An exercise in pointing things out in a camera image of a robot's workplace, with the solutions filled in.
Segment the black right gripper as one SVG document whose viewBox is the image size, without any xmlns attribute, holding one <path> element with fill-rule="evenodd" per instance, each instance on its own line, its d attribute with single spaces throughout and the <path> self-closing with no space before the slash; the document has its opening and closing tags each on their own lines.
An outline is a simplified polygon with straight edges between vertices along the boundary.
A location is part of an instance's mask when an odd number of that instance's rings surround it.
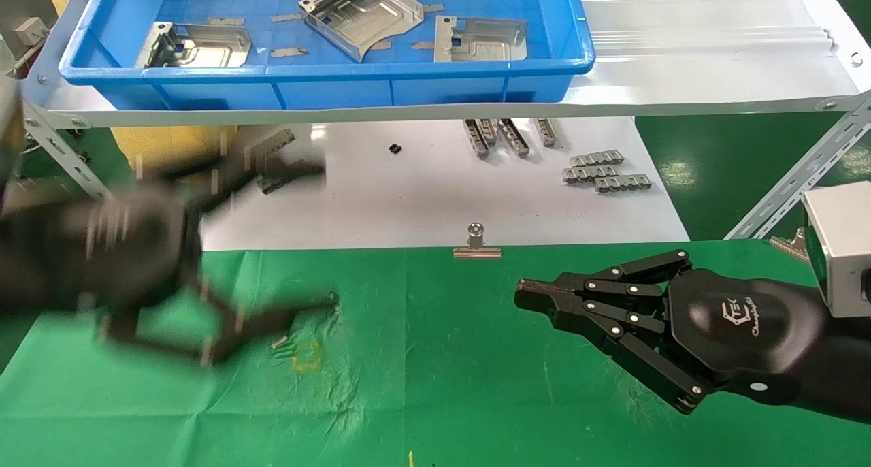
<svg viewBox="0 0 871 467">
<path fill-rule="evenodd" d="M 665 336 L 663 322 L 594 300 L 661 297 L 661 285 L 670 282 L 673 339 L 699 362 L 712 389 L 869 423 L 869 318 L 834 317 L 814 287 L 765 278 L 738 280 L 691 268 L 689 253 L 675 250 L 594 274 L 562 272 L 553 281 L 523 278 L 514 303 L 547 316 L 556 330 L 584 336 L 688 415 L 707 392 L 657 352 Z"/>
</svg>

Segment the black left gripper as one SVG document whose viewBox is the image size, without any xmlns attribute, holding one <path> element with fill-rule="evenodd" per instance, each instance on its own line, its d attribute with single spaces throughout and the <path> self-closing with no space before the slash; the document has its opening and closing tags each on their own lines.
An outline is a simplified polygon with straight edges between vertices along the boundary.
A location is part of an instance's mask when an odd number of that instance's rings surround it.
<svg viewBox="0 0 871 467">
<path fill-rule="evenodd" d="M 214 212 L 240 190 L 265 181 L 267 190 L 325 173 L 321 164 L 281 157 L 212 157 L 170 169 L 170 181 L 190 178 L 187 206 L 164 184 L 111 197 L 59 198 L 2 215 L 2 313 L 30 315 L 89 308 L 121 310 L 161 303 L 199 265 L 198 212 Z M 335 291 L 290 300 L 248 314 L 243 306 L 199 283 L 200 302 L 220 318 L 199 344 L 139 333 L 140 310 L 102 317 L 102 338 L 137 351 L 187 359 L 201 367 L 224 364 L 259 338 L 292 330 L 296 319 L 335 311 Z"/>
</svg>

